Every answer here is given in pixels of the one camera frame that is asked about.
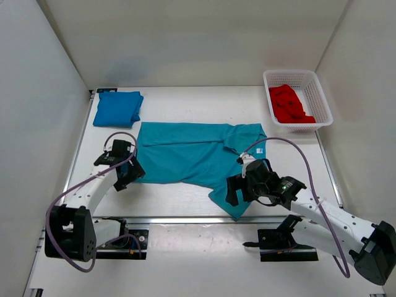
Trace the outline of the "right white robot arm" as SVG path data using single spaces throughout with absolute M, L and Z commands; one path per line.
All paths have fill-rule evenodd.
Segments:
M 267 197 L 271 206 L 281 206 L 291 214 L 274 230 L 247 247 L 264 250 L 287 249 L 298 244 L 310 246 L 346 262 L 366 280 L 384 285 L 395 268 L 395 228 L 386 223 L 360 219 L 323 199 L 290 176 L 279 177 L 267 159 L 251 155 L 237 159 L 242 172 L 229 177 L 226 201 L 237 206 L 237 191 L 245 202 Z

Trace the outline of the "teal t shirt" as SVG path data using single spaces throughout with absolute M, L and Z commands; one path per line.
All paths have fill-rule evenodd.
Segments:
M 241 191 L 237 206 L 226 202 L 228 177 L 241 173 L 237 158 L 247 151 L 266 157 L 266 134 L 259 123 L 202 124 L 143 122 L 137 161 L 145 171 L 138 183 L 186 183 L 209 188 L 209 198 L 235 220 L 248 209 Z

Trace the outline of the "red t shirt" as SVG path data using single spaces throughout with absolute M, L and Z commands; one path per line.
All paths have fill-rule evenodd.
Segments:
M 287 84 L 269 88 L 273 113 L 282 124 L 316 123 L 313 116 L 308 116 L 296 92 Z

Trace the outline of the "blue t shirt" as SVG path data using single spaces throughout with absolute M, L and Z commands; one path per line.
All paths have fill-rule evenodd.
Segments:
M 95 127 L 131 128 L 140 121 L 144 97 L 140 92 L 104 92 L 99 94 Z

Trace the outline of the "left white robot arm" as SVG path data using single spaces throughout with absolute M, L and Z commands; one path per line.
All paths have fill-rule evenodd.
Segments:
M 89 182 L 77 186 L 55 205 L 46 219 L 45 254 L 47 257 L 68 258 L 88 262 L 97 248 L 113 244 L 124 247 L 130 233 L 126 220 L 115 217 L 94 219 L 93 213 L 108 191 L 122 191 L 133 181 L 144 177 L 145 171 L 136 158 L 105 173 L 109 165 L 94 166 Z

